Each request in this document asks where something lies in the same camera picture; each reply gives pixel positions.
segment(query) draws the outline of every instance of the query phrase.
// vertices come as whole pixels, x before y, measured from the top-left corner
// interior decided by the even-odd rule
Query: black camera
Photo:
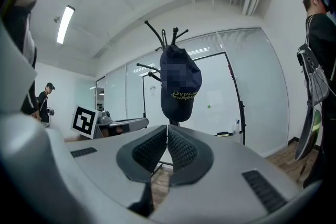
[[[50,115],[50,116],[54,116],[55,115],[55,112],[52,108],[50,107],[47,107],[47,113]]]

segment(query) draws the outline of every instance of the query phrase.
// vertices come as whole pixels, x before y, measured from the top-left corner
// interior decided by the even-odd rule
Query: fluorescent light
[[[149,67],[155,67],[155,64],[151,63],[150,65],[148,65]],[[141,67],[141,68],[138,68],[138,69],[135,69],[133,70],[134,73],[137,73],[141,70],[145,70],[147,67]]]
[[[200,52],[205,52],[205,51],[208,51],[210,50],[210,47],[207,47],[207,48],[204,48],[204,49],[199,49],[199,50],[193,50],[191,52],[188,52],[189,55],[193,55],[193,54],[198,54]]]
[[[73,12],[75,9],[73,7],[67,6],[65,8],[61,24],[59,25],[59,30],[58,30],[58,36],[57,36],[57,42],[63,44],[65,33],[67,31],[70,19],[73,15]]]
[[[146,76],[146,75],[148,75],[148,71],[145,72],[145,73],[139,74],[139,76],[141,76],[141,77]]]

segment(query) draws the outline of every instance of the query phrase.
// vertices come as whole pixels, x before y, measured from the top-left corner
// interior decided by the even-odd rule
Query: mesh panel
[[[172,156],[174,172],[194,161],[197,156],[196,147],[179,134],[168,130],[168,150]]]
[[[166,141],[167,135],[166,129],[164,129],[156,136],[137,146],[132,151],[133,159],[152,173],[166,150]]]

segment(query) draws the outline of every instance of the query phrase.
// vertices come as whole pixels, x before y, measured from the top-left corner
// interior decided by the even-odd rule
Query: vent grille
[[[77,157],[80,157],[80,156],[88,155],[88,154],[96,152],[96,151],[97,150],[94,147],[87,147],[87,148],[83,148],[81,150],[71,151],[70,153],[72,154],[72,156],[74,158],[77,158]]]
[[[269,214],[286,204],[286,200],[258,171],[252,170],[242,175]]]

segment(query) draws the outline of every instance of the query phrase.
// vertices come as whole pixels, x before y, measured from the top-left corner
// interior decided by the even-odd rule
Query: window blinds
[[[244,53],[246,46],[252,45],[252,39],[260,31],[260,28],[245,28],[219,31],[218,34],[225,48],[230,51]]]
[[[176,45],[185,49],[193,60],[224,52],[216,33],[186,39],[177,42]]]

